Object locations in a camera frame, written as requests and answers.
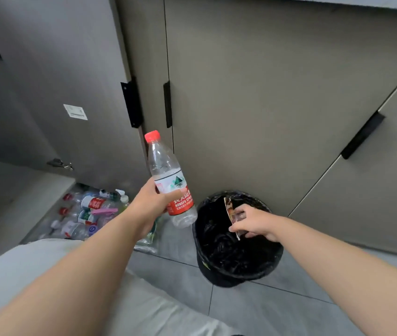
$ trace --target hand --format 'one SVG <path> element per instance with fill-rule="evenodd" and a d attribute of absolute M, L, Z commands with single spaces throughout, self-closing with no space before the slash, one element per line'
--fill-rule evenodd
<path fill-rule="evenodd" d="M 133 202 L 123 212 L 136 224 L 136 240 L 144 238 L 152 229 L 155 219 L 163 213 L 168 203 L 180 199 L 187 192 L 186 188 L 170 193 L 157 193 L 153 177 L 136 195 Z"/>
<path fill-rule="evenodd" d="M 236 232 L 239 230 L 248 231 L 246 238 L 251 238 L 256 235 L 263 235 L 269 241 L 277 242 L 278 238 L 273 233 L 274 226 L 278 221 L 287 220 L 285 217 L 280 217 L 262 210 L 255 209 L 250 205 L 243 204 L 234 209 L 236 214 L 245 212 L 246 219 L 239 220 L 229 227 L 229 231 Z"/>

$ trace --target forearm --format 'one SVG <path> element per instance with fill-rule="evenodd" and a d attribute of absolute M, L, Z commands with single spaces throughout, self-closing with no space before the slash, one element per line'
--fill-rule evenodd
<path fill-rule="evenodd" d="M 97 335 L 135 243 L 124 211 L 0 311 L 0 335 Z"/>
<path fill-rule="evenodd" d="M 396 268 L 286 218 L 272 233 L 366 335 L 397 335 Z"/>

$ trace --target person's left arm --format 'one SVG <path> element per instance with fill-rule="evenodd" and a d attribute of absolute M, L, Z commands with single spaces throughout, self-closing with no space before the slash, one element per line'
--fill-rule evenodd
<path fill-rule="evenodd" d="M 133 247 L 186 189 L 158 194 L 149 179 L 129 207 L 0 310 L 0 335 L 97 335 Z"/>

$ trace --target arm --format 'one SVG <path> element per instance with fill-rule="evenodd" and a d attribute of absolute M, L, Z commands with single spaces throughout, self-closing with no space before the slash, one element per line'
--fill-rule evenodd
<path fill-rule="evenodd" d="M 367 336 L 397 336 L 397 269 L 360 248 L 248 205 L 230 231 L 280 242 Z"/>
<path fill-rule="evenodd" d="M 185 190 L 157 194 L 149 179 L 133 203 L 0 310 L 0 335 L 97 335 L 133 247 Z"/>

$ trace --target trash bag liner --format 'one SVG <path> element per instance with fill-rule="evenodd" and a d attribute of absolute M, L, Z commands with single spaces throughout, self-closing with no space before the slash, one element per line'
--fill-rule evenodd
<path fill-rule="evenodd" d="M 248 204 L 271 213 L 262 201 L 240 191 L 215 193 L 198 206 L 193 233 L 199 267 L 213 284 L 222 284 L 220 280 L 224 280 L 220 285 L 224 287 L 268 275 L 276 268 L 283 253 L 280 243 L 271 242 L 263 236 L 241 237 L 239 241 L 234 232 L 228 231 L 231 222 L 224 204 L 227 195 L 231 197 L 234 208 Z"/>

